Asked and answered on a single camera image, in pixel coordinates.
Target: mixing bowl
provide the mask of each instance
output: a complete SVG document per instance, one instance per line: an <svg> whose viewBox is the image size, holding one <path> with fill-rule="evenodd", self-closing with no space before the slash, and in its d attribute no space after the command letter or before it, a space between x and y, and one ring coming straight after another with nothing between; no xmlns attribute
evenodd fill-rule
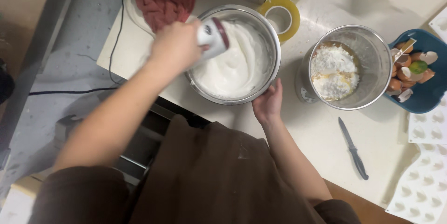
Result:
<svg viewBox="0 0 447 224"><path fill-rule="evenodd" d="M316 91L311 81L311 59L317 47L328 41L341 42L347 45L359 60L360 81L354 92L342 99L326 101ZM325 104L341 110L356 110L374 103L385 92L391 79L393 62L388 45L375 31L360 25L346 25L338 27L325 34L309 50L301 63L299 75L306 97L321 100ZM299 85L295 81L298 95L302 95Z"/></svg>
<svg viewBox="0 0 447 224"><path fill-rule="evenodd" d="M264 80L260 80L259 84L256 85L248 94L237 98L222 97L209 93L196 81L193 71L189 70L185 73L185 75L189 80L191 87L201 96L221 105L239 105L254 100L264 93L265 90L267 90L278 73L279 64L281 62L281 45L275 29L264 16L251 8L240 5L224 5L215 7L198 16L200 20L211 17L216 17L221 21L226 20L243 22L254 27L255 30L259 32L263 40L263 45L265 46L264 50L269 56L269 62L267 69L265 70L266 75Z"/></svg>

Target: brown shirt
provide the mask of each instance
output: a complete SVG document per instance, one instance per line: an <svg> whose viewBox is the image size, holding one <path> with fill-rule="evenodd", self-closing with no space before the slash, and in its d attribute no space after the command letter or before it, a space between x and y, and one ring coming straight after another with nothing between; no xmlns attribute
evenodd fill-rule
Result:
<svg viewBox="0 0 447 224"><path fill-rule="evenodd" d="M122 174L73 167L50 175L30 224L358 224L351 206L312 207L278 174L263 139L175 117L148 177L129 195Z"/></svg>

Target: bowl rim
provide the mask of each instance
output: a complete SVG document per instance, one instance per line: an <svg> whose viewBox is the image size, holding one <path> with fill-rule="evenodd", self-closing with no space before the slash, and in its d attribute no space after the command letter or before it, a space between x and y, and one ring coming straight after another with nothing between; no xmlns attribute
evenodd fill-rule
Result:
<svg viewBox="0 0 447 224"><path fill-rule="evenodd" d="M386 48L386 50L387 50L387 53L388 53L388 56L389 56L389 59L390 59L390 65L389 65L390 70L389 70L389 73L388 73L388 80L387 80L387 83L384 85L384 87L383 87L382 91L380 92L380 94L377 95L377 97L374 98L374 99L373 99L372 101L370 101L369 103L367 103L367 104L365 104L365 105L362 105L362 106L359 106L359 107L354 107L354 108L342 108L342 107L338 107L338 106L335 106L335 105L329 103L329 102L326 101L323 97L321 97L321 95L318 93L318 91L316 91L316 89L315 89L315 87L314 87L314 85L313 85L313 83L312 83L312 75L311 75L311 72L310 72L310 66L311 66L311 62L312 62L312 56L313 56L313 54L315 53L315 51L316 51L318 45L320 45L321 42L322 42L325 38L327 38L330 34L332 34L333 32L336 32L336 31L338 31L338 30L340 30L340 29L347 28L347 27L361 28L361 29L365 29L365 30L367 30L367 31L369 31L369 32L371 32L371 33L373 33L373 34L374 34L374 35L375 35L375 36L376 36L376 37L383 43L383 45L385 46L385 48ZM369 27L365 27L365 26L362 26L362 25L344 25L344 26L336 27L336 28L332 29L331 31L327 32L327 33L326 33L325 35L323 35L323 37L320 38L320 39L318 40L318 42L315 44L315 46L314 46L314 48L313 48L313 50L312 50L312 53L311 53L311 55L310 55L310 57L309 57L309 62L308 62L308 75L309 75L309 80L310 80L310 83L311 83L311 86L312 86L313 91L314 91L315 94L318 96L318 98L319 98L321 101L323 101L325 104L327 104L327 105L329 105L329 106L331 106L331 107L333 107L333 108L335 108L335 109L340 109L340 110L358 110L358 109L362 109L362 108L365 108L365 107L370 106L371 104L373 104L374 102L376 102L376 101L383 95L383 93L385 93L385 91L386 91L386 89L387 89L387 87L388 87L388 84L389 84L389 82L390 82L390 80L391 80L391 75L393 74L393 65L394 65L394 62L393 62L393 60L392 60L391 52L390 52L390 49L389 49L389 47L388 47L388 44L385 42L385 39L383 39L383 37L380 36L376 31L370 29Z"/></svg>
<svg viewBox="0 0 447 224"><path fill-rule="evenodd" d="M194 81L191 77L192 76L191 69L187 70L185 72L185 76L188 79L191 87L199 95L206 98L207 100L217 103L217 104L220 104L220 105L240 105L240 104L244 104L244 103L253 101L255 98L262 95L268 89L268 87L271 85L272 81L276 78L276 75L278 74L278 71L279 71L279 66L281 64L281 43L279 42L278 35L277 35L275 29L273 28L273 26L270 24L270 22L264 16L262 16L259 12L257 12L256 10L253 10L249 7L245 7L245 6L241 6L241 5L222 5L222 6L214 7L214 8L211 8L211 9L205 11L203 14L199 15L197 18L199 20L204 20L205 18L209 17L210 15L213 15L217 12L224 11L224 10L239 10L239 11L242 11L245 13L249 13L250 15L253 15L254 17L258 18L266 26L268 32L272 35L275 49L276 49L276 61L275 61L275 65L273 67L273 71L272 71L269 79L265 82L265 84L261 87L260 90L258 90L256 93L254 93L253 95L251 95L249 97L246 97L244 99L232 100L232 101L224 101L224 100L215 98L213 96L210 96L209 94L205 93L202 89L200 89L198 87L198 85L196 85L194 83Z"/></svg>

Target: red towel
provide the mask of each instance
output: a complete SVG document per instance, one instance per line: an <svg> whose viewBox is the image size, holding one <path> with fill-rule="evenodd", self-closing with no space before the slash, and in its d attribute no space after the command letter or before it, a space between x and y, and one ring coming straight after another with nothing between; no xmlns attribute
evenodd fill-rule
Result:
<svg viewBox="0 0 447 224"><path fill-rule="evenodd" d="M154 33L174 21L185 22L194 8L195 0L135 0L144 19Z"/></svg>

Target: clear packing tape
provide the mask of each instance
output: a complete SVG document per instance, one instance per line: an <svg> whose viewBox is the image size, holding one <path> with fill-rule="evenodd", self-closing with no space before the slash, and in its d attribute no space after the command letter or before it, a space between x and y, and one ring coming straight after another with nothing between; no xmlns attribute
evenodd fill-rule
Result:
<svg viewBox="0 0 447 224"><path fill-rule="evenodd" d="M292 38L298 31L299 11L290 0L267 0L258 12L273 25L281 43Z"/></svg>

